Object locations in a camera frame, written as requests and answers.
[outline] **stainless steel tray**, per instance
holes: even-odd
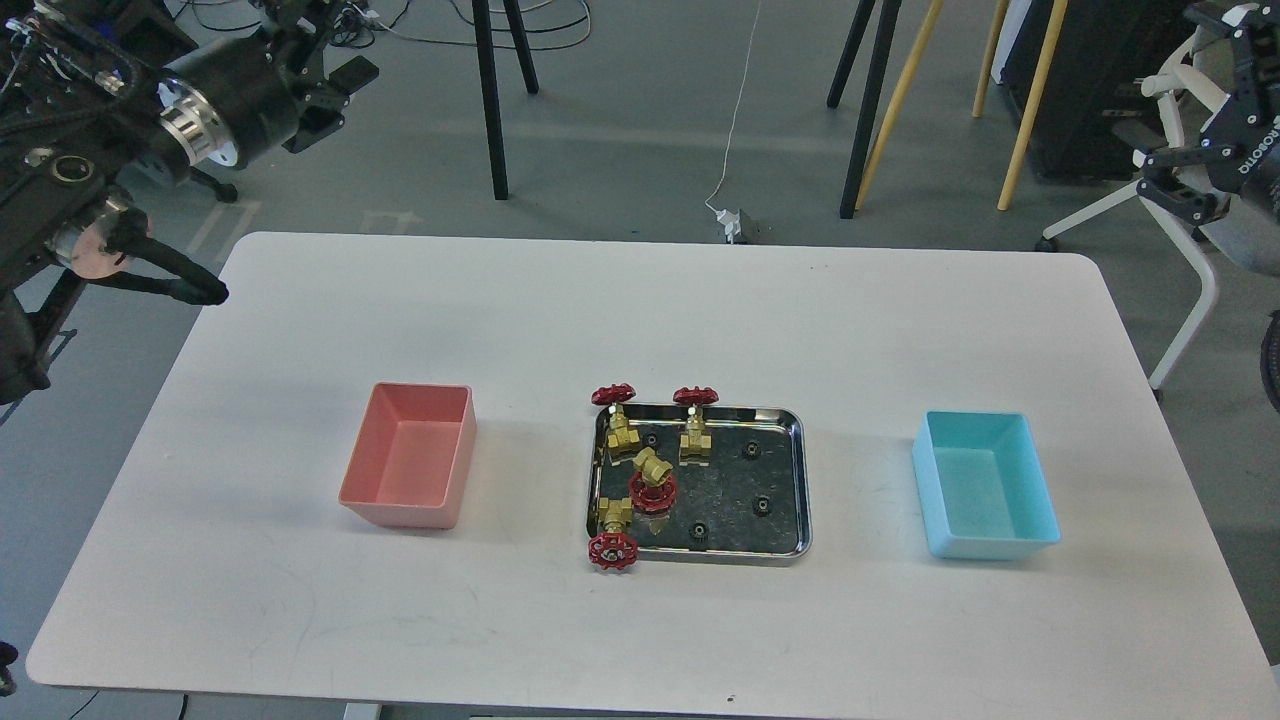
[[[667,518],[635,514],[627,534],[641,560],[787,565],[812,541],[809,492],[800,420],[767,407],[703,407],[712,436],[705,466],[680,465],[680,434],[687,409],[680,405],[626,404],[641,446],[675,465],[676,503]],[[630,460],[612,462],[605,445],[608,409],[595,420],[586,502],[586,533],[598,533],[598,500],[628,496],[635,474]]]

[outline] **white chair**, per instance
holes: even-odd
[[[1158,73],[1142,82],[1143,95],[1156,99],[1169,147],[1183,147],[1187,145],[1187,135],[1183,128],[1176,94],[1187,91],[1187,95],[1194,97],[1211,115],[1216,114],[1228,101],[1228,94],[1211,81],[1204,72],[1184,61],[1190,56],[1192,47],[1194,42],[1199,41],[1199,37],[1201,35],[1197,33],[1184,42],[1161,65]],[[1143,160],[1144,155],[1134,151],[1134,164],[1142,167]],[[1179,174],[1179,178],[1188,187],[1216,195],[1220,204],[1231,202],[1233,200],[1233,196],[1213,190],[1203,168],[1184,169]],[[1061,233],[1106,213],[1126,200],[1138,197],[1139,182],[1142,181],[1134,181],[1097,202],[1044,228],[1039,242],[1036,243],[1036,250],[1046,252],[1057,251],[1059,236]],[[1199,299],[1148,378],[1151,388],[1160,397],[1161,386],[1165,384],[1169,374],[1213,310],[1213,305],[1217,301],[1217,274],[1213,270],[1213,265],[1204,256],[1199,242],[1197,242],[1192,236],[1192,231],[1181,220],[1155,202],[1147,199],[1140,200],[1160,228],[1174,241],[1178,250],[1187,258],[1192,268],[1196,269],[1201,279]],[[1222,251],[1222,255],[1236,265],[1256,273],[1280,277],[1280,227],[1270,217],[1244,201],[1233,202],[1229,210],[1221,219],[1201,225],[1199,234],[1213,243]]]

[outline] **gray floor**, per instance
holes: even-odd
[[[989,4],[955,3],[943,12],[867,209],[840,220],[865,59],[845,106],[832,111],[823,100],[850,5],[763,5],[717,202],[755,217],[767,242],[1025,251],[1044,225],[1110,190],[1041,184],[1028,173],[1014,209],[995,210],[1015,128],[995,92],[988,117],[969,118]],[[905,5],[891,73],[902,65],[925,3]],[[393,15],[401,3],[372,6]],[[591,9],[586,44],[538,54],[539,96],[524,94],[515,58],[499,55],[507,202],[490,195],[474,51],[385,36],[365,51],[383,74],[357,95],[347,128],[306,154],[276,151],[236,176],[238,205],[218,208],[195,186],[161,191],[127,179],[157,237],[214,269],[236,238],[256,229],[716,242],[718,225],[703,199],[719,177],[755,3],[645,0]],[[577,12],[573,0],[556,0],[526,22],[547,27]],[[252,14],[234,4],[204,8],[201,17],[233,24]],[[398,27],[468,37],[440,0],[419,0]],[[580,29],[538,41],[572,40]],[[1062,240],[1102,268],[1149,370],[1194,301],[1194,273],[1138,206]],[[1164,410],[1277,664],[1280,416],[1262,395],[1257,352],[1267,315],[1280,309],[1280,284],[1213,260],[1222,299],[1167,383]],[[424,282],[430,272],[422,268]],[[24,300],[49,282],[28,283]],[[31,644],[195,318],[177,302],[91,288],[68,323],[79,336],[54,365],[54,388],[32,395],[0,428],[0,637],[19,648]],[[22,688],[0,700],[0,717],[68,717],[90,697],[36,685],[20,662],[15,670]],[[110,692],[79,717],[169,719],[178,705],[168,694]],[[188,712],[193,720],[340,716],[338,703],[220,697],[197,697]]]

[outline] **white table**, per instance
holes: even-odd
[[[246,238],[27,664],[55,685],[791,717],[1267,717],[1258,641],[1071,255]],[[458,527],[337,502],[379,380],[475,388]],[[595,387],[805,428],[790,568],[586,560]],[[929,556],[925,409],[1019,410],[1064,541]]]

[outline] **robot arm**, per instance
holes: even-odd
[[[1197,3],[1187,9],[1187,17],[1229,40],[1235,88],[1225,94],[1185,65],[1166,67],[1144,82],[1147,95],[1158,94],[1167,104],[1174,102],[1171,90],[1189,90],[1213,115],[1201,129],[1198,143],[1181,147],[1166,147],[1162,138],[1140,137],[1138,128],[1128,128],[1134,135],[1125,140],[1146,154],[1138,195],[1193,225],[1221,219],[1226,202],[1178,179],[1178,169],[1203,165],[1215,190],[1239,195],[1280,222],[1280,158],[1272,152],[1280,140],[1280,1],[1234,6]],[[1171,86],[1160,86],[1160,78]]]
[[[342,110],[378,68],[355,58],[325,74],[342,3],[252,0],[261,23],[164,67],[116,44],[131,3],[38,0],[0,42],[0,404],[49,387],[47,351],[88,282],[218,305],[227,287],[152,240],[146,214],[115,182],[134,165],[163,184],[209,159],[244,168],[275,145],[301,152],[343,126]],[[174,275],[124,273],[131,258]],[[65,268],[40,310],[14,288]]]

